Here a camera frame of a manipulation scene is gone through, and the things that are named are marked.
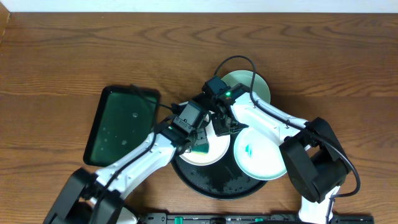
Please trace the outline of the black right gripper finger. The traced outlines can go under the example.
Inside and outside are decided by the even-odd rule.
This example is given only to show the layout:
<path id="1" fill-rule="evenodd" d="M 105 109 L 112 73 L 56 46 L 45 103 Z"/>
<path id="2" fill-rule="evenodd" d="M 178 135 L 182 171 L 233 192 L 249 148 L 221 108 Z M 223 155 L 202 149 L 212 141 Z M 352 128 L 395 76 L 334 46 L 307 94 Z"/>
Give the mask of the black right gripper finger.
<path id="1" fill-rule="evenodd" d="M 230 119 L 215 119 L 214 130 L 217 136 L 227 136 L 231 134 L 231 120 Z"/>
<path id="2" fill-rule="evenodd" d="M 239 123 L 239 122 L 234 122 L 231 124 L 231 132 L 232 133 L 239 133 L 240 131 L 242 131 L 245 128 L 248 128 L 249 126 L 243 123 Z"/>

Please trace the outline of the yellow green scrubbing sponge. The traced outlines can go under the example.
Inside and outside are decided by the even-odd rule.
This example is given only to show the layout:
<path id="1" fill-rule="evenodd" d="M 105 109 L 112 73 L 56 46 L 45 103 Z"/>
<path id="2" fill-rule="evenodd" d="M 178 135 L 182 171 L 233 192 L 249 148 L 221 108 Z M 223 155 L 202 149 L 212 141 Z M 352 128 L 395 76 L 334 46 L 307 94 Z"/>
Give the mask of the yellow green scrubbing sponge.
<path id="1" fill-rule="evenodd" d="M 198 139 L 193 143 L 191 147 L 191 153 L 208 154 L 209 148 L 210 147 L 207 139 Z"/>

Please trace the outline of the white round plate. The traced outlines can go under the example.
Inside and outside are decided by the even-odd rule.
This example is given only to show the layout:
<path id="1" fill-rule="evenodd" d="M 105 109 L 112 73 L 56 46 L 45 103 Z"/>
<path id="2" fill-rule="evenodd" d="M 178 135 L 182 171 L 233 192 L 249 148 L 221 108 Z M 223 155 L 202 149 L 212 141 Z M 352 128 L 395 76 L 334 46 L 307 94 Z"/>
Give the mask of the white round plate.
<path id="1" fill-rule="evenodd" d="M 210 143 L 210 151 L 208 154 L 195 154 L 195 153 L 184 153 L 180 155 L 180 158 L 195 166 L 208 166 L 219 161 L 227 152 L 231 137 L 227 136 L 217 136 L 215 130 L 213 129 L 213 124 L 211 122 L 212 111 L 206 110 L 207 116 L 202 122 L 199 128 L 205 128 L 207 133 L 208 142 Z"/>

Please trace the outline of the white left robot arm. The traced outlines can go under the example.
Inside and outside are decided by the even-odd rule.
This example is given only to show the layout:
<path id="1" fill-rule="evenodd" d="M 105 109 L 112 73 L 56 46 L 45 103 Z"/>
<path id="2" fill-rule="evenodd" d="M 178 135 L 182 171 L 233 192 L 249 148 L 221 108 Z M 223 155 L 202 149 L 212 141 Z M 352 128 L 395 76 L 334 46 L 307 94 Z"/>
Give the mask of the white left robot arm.
<path id="1" fill-rule="evenodd" d="M 166 166 L 198 141 L 211 124 L 180 129 L 163 120 L 154 132 L 129 154 L 113 164 L 89 173 L 80 168 L 64 185 L 45 223 L 137 223 L 125 207 L 126 197 L 153 172 Z"/>

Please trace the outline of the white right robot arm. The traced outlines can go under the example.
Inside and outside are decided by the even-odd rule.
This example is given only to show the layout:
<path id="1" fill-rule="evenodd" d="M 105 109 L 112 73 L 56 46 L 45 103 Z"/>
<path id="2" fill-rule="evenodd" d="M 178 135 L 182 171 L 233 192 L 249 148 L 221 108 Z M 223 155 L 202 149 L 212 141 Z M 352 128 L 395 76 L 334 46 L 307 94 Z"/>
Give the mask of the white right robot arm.
<path id="1" fill-rule="evenodd" d="M 224 83 L 202 87 L 219 136 L 252 128 L 279 149 L 292 185 L 303 197 L 299 218 L 330 223 L 332 207 L 346 176 L 354 171 L 327 121 L 291 116 L 262 100 L 249 87 Z"/>

